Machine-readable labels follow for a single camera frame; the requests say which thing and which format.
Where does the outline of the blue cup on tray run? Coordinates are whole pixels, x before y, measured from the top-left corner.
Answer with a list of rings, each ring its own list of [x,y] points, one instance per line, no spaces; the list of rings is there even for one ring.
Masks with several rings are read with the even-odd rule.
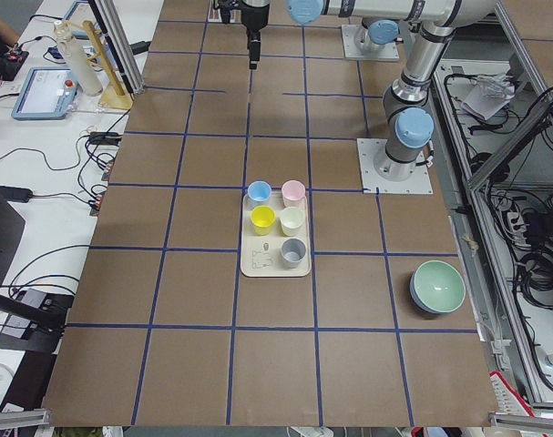
[[[271,185],[263,180],[253,181],[248,186],[247,195],[253,204],[267,205],[271,198]]]

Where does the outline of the white drink bottle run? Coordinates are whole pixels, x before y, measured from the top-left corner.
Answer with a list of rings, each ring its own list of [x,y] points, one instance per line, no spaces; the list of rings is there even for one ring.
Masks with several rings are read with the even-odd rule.
[[[68,24],[62,20],[54,22],[54,38],[56,46],[71,69],[73,76],[88,96],[98,96],[103,86],[87,61],[87,54],[81,43],[74,37]]]

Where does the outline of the black power adapter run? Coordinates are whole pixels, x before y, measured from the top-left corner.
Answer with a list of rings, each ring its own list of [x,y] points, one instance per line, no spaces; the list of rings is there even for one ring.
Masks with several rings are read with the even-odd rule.
[[[34,196],[33,191],[30,188],[9,186],[0,186],[0,195],[2,195],[7,201],[17,203],[27,203]]]

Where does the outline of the black monitor stand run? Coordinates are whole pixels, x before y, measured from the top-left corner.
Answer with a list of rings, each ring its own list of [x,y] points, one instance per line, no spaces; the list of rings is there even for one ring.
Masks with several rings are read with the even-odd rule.
[[[0,311],[7,314],[0,331],[0,349],[52,353],[63,335],[74,298],[4,283],[25,224],[0,194]]]

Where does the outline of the crumpled white paper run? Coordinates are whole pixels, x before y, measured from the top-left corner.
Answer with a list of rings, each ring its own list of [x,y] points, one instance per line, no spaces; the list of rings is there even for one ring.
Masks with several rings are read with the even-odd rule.
[[[474,87],[462,101],[461,108],[481,121],[488,121],[516,94],[515,85],[504,73],[473,76],[471,82]]]

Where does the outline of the grey plastic cup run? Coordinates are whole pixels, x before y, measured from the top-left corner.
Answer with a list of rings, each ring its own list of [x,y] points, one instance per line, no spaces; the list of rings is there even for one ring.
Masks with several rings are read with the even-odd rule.
[[[305,243],[297,238],[286,239],[281,246],[282,262],[286,268],[293,269],[300,266],[307,253]]]

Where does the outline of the cream plastic cup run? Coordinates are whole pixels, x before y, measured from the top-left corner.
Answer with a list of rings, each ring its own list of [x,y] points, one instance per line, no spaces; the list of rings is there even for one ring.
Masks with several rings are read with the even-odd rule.
[[[292,237],[298,235],[304,222],[304,212],[300,208],[287,207],[280,213],[281,229],[285,236]]]

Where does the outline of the beige plastic tray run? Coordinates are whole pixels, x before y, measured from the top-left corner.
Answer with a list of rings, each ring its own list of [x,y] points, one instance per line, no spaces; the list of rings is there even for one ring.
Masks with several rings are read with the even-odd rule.
[[[258,235],[251,222],[251,202],[248,195],[243,196],[241,219],[241,273],[250,278],[285,278],[304,277],[312,269],[310,224],[308,217],[307,198],[303,198],[299,209],[304,215],[304,222],[299,233],[294,235],[301,240],[306,248],[306,254],[295,267],[288,267],[282,258],[282,244],[291,239],[282,231],[280,214],[285,206],[282,202],[282,193],[273,191],[269,206],[275,212],[275,223],[266,236]]]

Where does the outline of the blue teach pendant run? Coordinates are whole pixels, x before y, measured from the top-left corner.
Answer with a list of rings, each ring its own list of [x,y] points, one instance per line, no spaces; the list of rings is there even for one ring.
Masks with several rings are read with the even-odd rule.
[[[64,67],[32,67],[23,84],[12,118],[59,120],[66,117],[78,89],[71,70]]]

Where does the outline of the yellow plastic cup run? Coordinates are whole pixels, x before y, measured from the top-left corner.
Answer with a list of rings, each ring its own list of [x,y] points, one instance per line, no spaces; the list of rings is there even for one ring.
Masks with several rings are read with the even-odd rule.
[[[251,212],[251,224],[256,235],[268,235],[275,221],[275,211],[270,206],[260,205]]]

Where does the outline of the green and blue bowl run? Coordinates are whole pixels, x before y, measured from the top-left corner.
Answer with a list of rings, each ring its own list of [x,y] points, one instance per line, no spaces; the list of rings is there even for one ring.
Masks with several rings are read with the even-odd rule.
[[[466,298],[466,286],[460,273],[442,260],[428,260],[413,272],[410,295],[422,310],[447,314],[458,310]]]

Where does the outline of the wooden stand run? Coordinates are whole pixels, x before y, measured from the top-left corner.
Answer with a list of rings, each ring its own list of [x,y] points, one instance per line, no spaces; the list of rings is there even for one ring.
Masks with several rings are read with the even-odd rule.
[[[94,47],[95,54],[93,55],[93,58],[98,60],[99,66],[108,77],[108,84],[105,86],[101,98],[99,99],[99,104],[104,108],[110,109],[131,109],[131,95],[122,86],[121,81],[118,79],[115,68],[112,66],[108,58],[107,50],[104,44],[101,42],[101,32],[99,30],[96,30],[95,26],[90,20],[85,20],[82,23],[82,27],[86,32],[89,41]]]

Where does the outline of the aluminium frame post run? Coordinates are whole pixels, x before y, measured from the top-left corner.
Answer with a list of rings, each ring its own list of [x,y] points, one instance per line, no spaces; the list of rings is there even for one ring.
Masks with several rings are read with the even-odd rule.
[[[98,27],[108,42],[127,91],[132,95],[142,94],[145,82],[138,69],[114,2],[112,0],[89,0],[88,3],[97,20]]]

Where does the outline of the pink plastic cup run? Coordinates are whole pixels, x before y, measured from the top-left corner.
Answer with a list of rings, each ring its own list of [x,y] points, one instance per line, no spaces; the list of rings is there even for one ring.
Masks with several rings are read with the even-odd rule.
[[[299,207],[305,198],[305,186],[298,180],[288,180],[282,184],[282,202],[285,207]]]

